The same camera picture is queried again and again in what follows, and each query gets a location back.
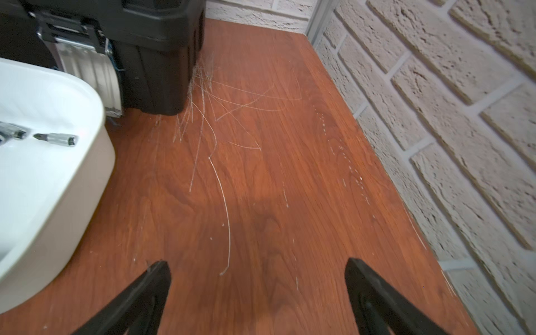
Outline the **silver socket bit two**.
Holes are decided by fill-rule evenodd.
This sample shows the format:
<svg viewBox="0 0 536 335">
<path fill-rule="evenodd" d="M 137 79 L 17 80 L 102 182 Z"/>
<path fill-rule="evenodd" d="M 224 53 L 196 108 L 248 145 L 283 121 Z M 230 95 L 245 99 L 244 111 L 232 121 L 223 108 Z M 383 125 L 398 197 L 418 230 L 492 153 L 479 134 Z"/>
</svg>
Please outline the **silver socket bit two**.
<svg viewBox="0 0 536 335">
<path fill-rule="evenodd" d="M 0 122 L 1 145 L 12 140 L 24 140 L 29 135 L 29 129 L 15 124 Z"/>
</svg>

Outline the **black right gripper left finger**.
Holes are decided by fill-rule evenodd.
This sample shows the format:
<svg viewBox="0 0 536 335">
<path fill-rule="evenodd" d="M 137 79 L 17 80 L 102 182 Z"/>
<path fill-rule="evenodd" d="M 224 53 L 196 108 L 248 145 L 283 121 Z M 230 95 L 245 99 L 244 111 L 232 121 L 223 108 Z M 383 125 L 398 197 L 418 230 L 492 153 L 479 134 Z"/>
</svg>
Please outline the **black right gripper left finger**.
<svg viewBox="0 0 536 335">
<path fill-rule="evenodd" d="M 74 333 L 157 334 L 171 281 L 168 263 L 155 262 Z"/>
</svg>

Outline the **silver socket bit four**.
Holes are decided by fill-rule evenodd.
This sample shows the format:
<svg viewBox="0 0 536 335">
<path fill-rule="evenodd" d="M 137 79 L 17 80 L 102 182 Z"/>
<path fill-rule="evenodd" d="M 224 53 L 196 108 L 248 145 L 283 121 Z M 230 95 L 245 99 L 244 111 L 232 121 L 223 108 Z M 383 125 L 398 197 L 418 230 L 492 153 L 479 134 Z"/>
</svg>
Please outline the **silver socket bit four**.
<svg viewBox="0 0 536 335">
<path fill-rule="evenodd" d="M 33 138 L 43 142 L 48 142 L 52 145 L 60 145 L 64 147 L 74 147 L 78 141 L 78 137 L 76 135 L 65 133 L 36 133 L 33 134 Z"/>
</svg>

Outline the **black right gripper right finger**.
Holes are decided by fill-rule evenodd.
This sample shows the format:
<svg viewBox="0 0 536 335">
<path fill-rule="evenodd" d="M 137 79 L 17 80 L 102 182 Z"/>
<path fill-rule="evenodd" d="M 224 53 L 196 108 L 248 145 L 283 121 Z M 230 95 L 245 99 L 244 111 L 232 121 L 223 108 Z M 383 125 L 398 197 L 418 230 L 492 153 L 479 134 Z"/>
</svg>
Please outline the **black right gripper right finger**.
<svg viewBox="0 0 536 335">
<path fill-rule="evenodd" d="M 445 334 L 363 260 L 345 267 L 349 301 L 360 334 Z"/>
</svg>

